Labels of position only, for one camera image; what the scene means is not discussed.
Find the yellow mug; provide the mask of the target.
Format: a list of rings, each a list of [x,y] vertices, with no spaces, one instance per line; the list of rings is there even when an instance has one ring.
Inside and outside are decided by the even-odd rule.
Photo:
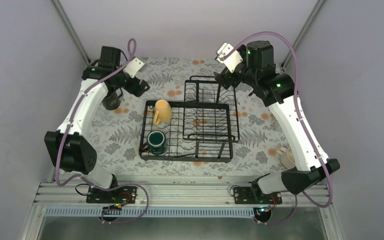
[[[158,125],[160,123],[168,123],[172,119],[172,108],[168,101],[160,99],[154,106],[153,124]]]

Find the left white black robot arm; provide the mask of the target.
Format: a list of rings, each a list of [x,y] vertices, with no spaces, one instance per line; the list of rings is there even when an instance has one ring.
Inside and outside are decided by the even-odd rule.
[[[54,180],[59,187],[80,178],[98,189],[99,196],[108,203],[119,197],[116,177],[97,163],[97,152],[85,135],[100,105],[110,111],[119,107],[118,89],[136,97],[150,89],[146,81],[136,76],[145,66],[135,56],[136,48],[127,48],[129,58],[121,64],[122,50],[103,46],[100,58],[83,71],[80,89],[69,113],[57,130],[46,132],[44,142],[55,167]]]

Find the black wire dish rack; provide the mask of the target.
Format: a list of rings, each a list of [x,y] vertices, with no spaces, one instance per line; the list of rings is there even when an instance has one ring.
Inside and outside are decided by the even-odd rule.
[[[193,75],[184,82],[182,101],[169,101],[172,118],[153,124],[156,101],[145,103],[138,154],[142,160],[229,163],[240,140],[236,91],[208,76]],[[160,131],[165,152],[155,155],[148,136]]]

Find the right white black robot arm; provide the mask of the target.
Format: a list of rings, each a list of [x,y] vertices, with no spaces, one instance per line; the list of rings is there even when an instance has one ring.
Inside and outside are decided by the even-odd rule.
[[[251,183],[254,202],[262,204],[270,194],[278,192],[300,194],[340,169],[339,161],[327,155],[307,126],[292,78],[276,71],[274,48],[269,41],[251,41],[238,48],[225,42],[216,53],[216,61],[225,68],[214,74],[215,80],[225,89],[241,83],[250,86],[251,94],[263,101],[279,123],[294,157],[291,169],[266,174]]]

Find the beige cream mug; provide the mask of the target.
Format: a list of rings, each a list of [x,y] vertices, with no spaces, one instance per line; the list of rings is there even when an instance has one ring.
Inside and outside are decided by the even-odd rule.
[[[292,169],[296,166],[294,154],[290,147],[280,147],[276,153],[280,156],[280,162],[286,169]]]

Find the black mug white rim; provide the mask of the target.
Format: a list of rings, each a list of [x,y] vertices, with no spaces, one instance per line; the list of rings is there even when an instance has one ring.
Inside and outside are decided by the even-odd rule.
[[[122,100],[123,91],[120,88],[112,88],[102,100],[102,105],[106,110],[113,111],[117,109]]]

